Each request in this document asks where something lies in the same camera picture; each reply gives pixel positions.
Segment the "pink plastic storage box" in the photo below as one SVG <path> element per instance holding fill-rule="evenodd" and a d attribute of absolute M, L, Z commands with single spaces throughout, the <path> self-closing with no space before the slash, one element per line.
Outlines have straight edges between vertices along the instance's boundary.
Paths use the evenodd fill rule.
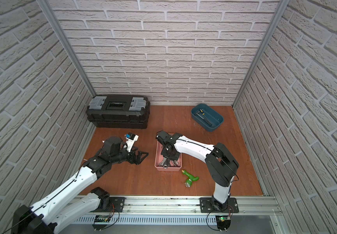
<path fill-rule="evenodd" d="M 168 134 L 165 131 L 157 133 L 157 147 L 155 156 L 155 167 L 161 172 L 178 172 L 182 168 L 182 154 L 175 148 L 174 144 L 181 134 Z"/>

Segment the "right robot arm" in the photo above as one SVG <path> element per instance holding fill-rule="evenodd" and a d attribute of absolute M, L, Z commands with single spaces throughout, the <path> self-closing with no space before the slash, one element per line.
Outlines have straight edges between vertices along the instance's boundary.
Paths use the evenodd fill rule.
<path fill-rule="evenodd" d="M 157 141 L 162 145 L 161 155 L 169 161 L 177 161 L 180 154 L 192 156 L 204 162 L 212 179 L 215 189 L 212 196 L 212 205 L 222 211 L 228 205 L 230 188 L 237 176 L 239 164 L 227 147 L 222 143 L 216 145 L 204 144 L 185 137 L 182 134 L 168 134 L 159 131 Z"/>

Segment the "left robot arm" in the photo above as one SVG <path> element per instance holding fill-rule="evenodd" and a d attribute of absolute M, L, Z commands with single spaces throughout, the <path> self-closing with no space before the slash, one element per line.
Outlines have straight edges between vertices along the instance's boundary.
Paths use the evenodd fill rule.
<path fill-rule="evenodd" d="M 120 137 L 109 137 L 103 148 L 87 160 L 81 168 L 60 187 L 31 206 L 18 208 L 12 220 L 12 234 L 58 234 L 68 225 L 92 211 L 114 214 L 115 205 L 110 194 L 97 187 L 79 201 L 69 204 L 82 190 L 101 178 L 117 163 L 128 162 L 139 165 L 147 156 L 134 143 L 138 135 L 128 133 L 126 141 Z"/>

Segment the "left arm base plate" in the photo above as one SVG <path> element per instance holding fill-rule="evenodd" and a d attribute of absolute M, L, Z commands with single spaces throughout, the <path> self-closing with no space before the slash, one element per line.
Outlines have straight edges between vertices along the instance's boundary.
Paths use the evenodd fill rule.
<path fill-rule="evenodd" d="M 93 212 L 123 212 L 125 197 L 106 197 L 101 199 L 99 206 Z"/>

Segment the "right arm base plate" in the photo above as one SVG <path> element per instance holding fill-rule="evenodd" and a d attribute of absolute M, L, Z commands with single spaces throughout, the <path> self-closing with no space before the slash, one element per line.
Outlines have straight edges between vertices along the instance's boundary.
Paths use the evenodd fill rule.
<path fill-rule="evenodd" d="M 199 198 L 201 213 L 239 213 L 236 198 L 228 198 L 227 202 L 221 203 L 215 198 Z"/>

